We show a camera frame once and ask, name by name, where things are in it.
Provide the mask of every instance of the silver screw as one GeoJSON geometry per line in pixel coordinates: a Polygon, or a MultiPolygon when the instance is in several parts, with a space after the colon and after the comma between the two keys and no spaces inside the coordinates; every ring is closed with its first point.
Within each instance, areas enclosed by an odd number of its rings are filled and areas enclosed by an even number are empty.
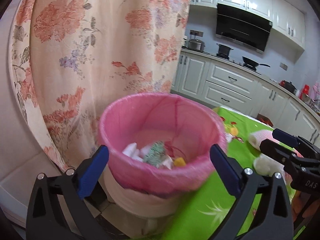
{"type": "Polygon", "coordinates": [[[281,179],[281,178],[282,178],[281,173],[276,172],[276,173],[275,173],[275,177],[276,177],[277,179],[281,179]]]}
{"type": "Polygon", "coordinates": [[[245,168],[244,173],[247,175],[251,175],[253,173],[253,170],[251,170],[250,168],[245,168]]]}
{"type": "Polygon", "coordinates": [[[38,174],[37,178],[38,179],[43,179],[44,178],[44,174],[43,173],[38,174]]]}
{"type": "Polygon", "coordinates": [[[74,169],[69,169],[69,170],[66,171],[66,174],[68,176],[71,176],[71,175],[75,174],[75,170],[74,169]]]}

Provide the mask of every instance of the electrical socket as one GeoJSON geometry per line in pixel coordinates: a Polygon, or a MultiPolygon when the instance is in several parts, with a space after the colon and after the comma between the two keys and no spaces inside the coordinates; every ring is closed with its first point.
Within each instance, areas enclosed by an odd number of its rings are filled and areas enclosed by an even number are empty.
{"type": "Polygon", "coordinates": [[[288,66],[286,64],[280,63],[280,68],[283,68],[285,71],[287,71],[288,66]]]}
{"type": "Polygon", "coordinates": [[[190,35],[195,35],[195,36],[203,37],[203,32],[190,30],[190,35]]]}

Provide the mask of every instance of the plastic bag liner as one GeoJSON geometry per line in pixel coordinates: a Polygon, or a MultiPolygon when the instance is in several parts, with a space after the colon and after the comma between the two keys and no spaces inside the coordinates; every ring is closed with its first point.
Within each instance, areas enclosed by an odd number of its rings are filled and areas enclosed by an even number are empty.
{"type": "Polygon", "coordinates": [[[225,130],[211,109],[178,95],[141,93],[121,98],[103,112],[100,143],[110,151],[108,166],[123,187],[167,198],[198,189],[214,171],[210,147],[218,143],[226,152],[225,130]],[[172,145],[184,167],[157,169],[124,155],[136,142],[141,149],[155,141],[172,145]]]}

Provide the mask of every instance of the curtain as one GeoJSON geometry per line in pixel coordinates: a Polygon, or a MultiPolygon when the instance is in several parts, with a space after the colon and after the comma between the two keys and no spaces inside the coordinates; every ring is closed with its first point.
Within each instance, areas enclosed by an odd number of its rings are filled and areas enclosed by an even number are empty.
{"type": "Polygon", "coordinates": [[[31,132],[62,171],[96,151],[99,117],[111,102],[170,91],[188,3],[21,1],[11,78],[31,132]]]}

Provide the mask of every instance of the range hood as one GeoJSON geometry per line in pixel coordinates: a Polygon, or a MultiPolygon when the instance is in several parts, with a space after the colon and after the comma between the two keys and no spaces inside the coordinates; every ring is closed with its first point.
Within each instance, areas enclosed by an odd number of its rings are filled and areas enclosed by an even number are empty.
{"type": "Polygon", "coordinates": [[[218,18],[216,36],[239,45],[263,53],[270,35],[272,22],[269,20],[218,3],[218,18]]]}

